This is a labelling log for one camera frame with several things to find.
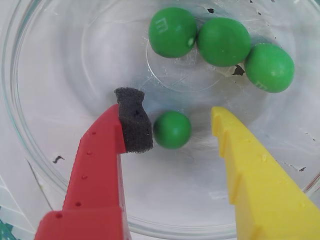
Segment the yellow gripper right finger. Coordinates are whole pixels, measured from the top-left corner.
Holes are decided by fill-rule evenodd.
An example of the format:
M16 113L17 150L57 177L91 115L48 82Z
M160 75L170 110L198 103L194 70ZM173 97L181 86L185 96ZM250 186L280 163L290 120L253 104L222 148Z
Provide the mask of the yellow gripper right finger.
M230 111L211 110L239 240L317 240L320 211Z

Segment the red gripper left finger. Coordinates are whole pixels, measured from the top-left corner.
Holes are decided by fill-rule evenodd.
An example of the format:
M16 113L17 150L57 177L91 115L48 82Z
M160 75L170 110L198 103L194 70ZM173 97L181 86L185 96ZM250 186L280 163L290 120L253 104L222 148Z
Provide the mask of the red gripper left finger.
M115 90L117 103L82 136L62 209L47 213L37 240L129 240L121 154L153 148L145 94L135 88Z

